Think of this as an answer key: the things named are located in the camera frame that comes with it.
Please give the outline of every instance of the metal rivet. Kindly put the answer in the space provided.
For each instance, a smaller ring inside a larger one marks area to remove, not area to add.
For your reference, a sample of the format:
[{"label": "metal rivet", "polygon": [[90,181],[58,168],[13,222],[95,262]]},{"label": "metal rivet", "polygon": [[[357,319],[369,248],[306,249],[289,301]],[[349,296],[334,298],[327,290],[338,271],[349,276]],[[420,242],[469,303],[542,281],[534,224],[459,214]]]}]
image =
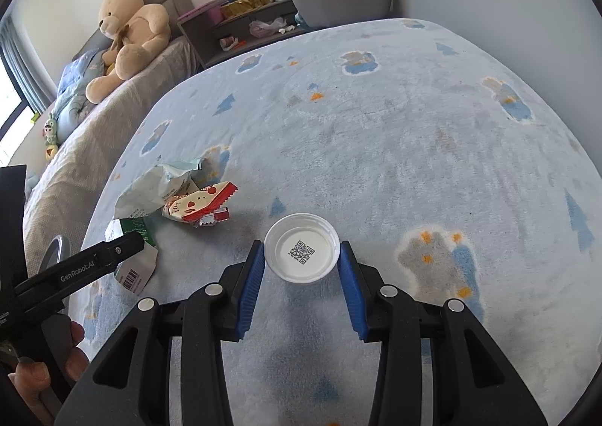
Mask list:
[{"label": "metal rivet", "polygon": [[397,289],[393,285],[383,285],[380,292],[383,297],[395,297],[397,295]]},{"label": "metal rivet", "polygon": [[447,307],[452,312],[462,312],[464,310],[464,303],[458,299],[452,299],[447,303]]},{"label": "metal rivet", "polygon": [[223,291],[223,287],[219,283],[210,283],[205,287],[207,295],[219,295]]},{"label": "metal rivet", "polygon": [[150,310],[153,307],[155,307],[155,301],[153,299],[146,298],[138,302],[138,308],[142,311]]}]

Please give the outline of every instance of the window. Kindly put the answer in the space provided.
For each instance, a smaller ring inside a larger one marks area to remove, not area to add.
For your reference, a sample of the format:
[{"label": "window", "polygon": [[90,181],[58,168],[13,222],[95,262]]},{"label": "window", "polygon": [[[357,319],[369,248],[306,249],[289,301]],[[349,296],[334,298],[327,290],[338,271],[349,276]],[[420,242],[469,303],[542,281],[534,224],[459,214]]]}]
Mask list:
[{"label": "window", "polygon": [[6,166],[33,127],[34,113],[15,90],[5,69],[2,51],[0,57],[0,166]]}]

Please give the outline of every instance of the curtain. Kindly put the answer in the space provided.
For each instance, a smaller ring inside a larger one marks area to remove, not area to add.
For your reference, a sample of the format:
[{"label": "curtain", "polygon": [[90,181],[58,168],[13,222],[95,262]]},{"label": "curtain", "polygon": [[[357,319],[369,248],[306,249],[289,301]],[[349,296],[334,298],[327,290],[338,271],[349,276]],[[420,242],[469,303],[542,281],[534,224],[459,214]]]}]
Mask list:
[{"label": "curtain", "polygon": [[43,113],[54,101],[54,95],[29,60],[10,16],[4,20],[0,30],[0,48],[29,106]]}]

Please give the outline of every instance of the human hand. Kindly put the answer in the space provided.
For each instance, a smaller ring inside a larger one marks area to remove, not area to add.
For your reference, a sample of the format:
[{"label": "human hand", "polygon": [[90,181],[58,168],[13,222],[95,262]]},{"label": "human hand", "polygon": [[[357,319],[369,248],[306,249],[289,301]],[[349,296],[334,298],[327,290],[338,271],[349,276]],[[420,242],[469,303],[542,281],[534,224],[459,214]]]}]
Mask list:
[{"label": "human hand", "polygon": [[[90,363],[85,353],[77,348],[84,339],[84,328],[80,324],[71,323],[71,339],[73,350],[65,363],[65,371],[71,379],[77,381]],[[50,387],[50,375],[46,365],[40,362],[19,363],[14,374],[8,377],[42,424],[52,426],[54,419],[40,401],[40,392]]]}]

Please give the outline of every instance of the window frame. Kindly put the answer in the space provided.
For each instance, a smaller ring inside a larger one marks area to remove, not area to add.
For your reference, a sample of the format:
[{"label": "window frame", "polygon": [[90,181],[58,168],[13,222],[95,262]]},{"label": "window frame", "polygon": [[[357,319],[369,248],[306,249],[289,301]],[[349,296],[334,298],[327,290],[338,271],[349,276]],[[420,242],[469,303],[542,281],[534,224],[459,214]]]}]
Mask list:
[{"label": "window frame", "polygon": [[2,47],[0,47],[0,60],[2,61],[2,65],[4,66],[4,70],[6,71],[6,74],[8,75],[10,82],[13,83],[14,90],[17,92],[17,94],[19,95],[19,97],[21,99],[21,103],[19,103],[19,105],[17,105],[17,107],[13,110],[13,112],[8,116],[8,119],[6,119],[6,121],[0,126],[0,140],[2,140],[2,138],[8,132],[8,129],[10,129],[12,127],[12,125],[14,124],[14,121],[19,117],[19,115],[21,115],[21,112],[24,111],[24,109],[26,109],[29,106],[29,103],[25,99],[23,90],[21,89],[21,87],[19,86],[19,83],[17,82],[16,78],[14,77],[13,71],[8,66],[6,57],[4,56],[4,51],[2,50]]}]

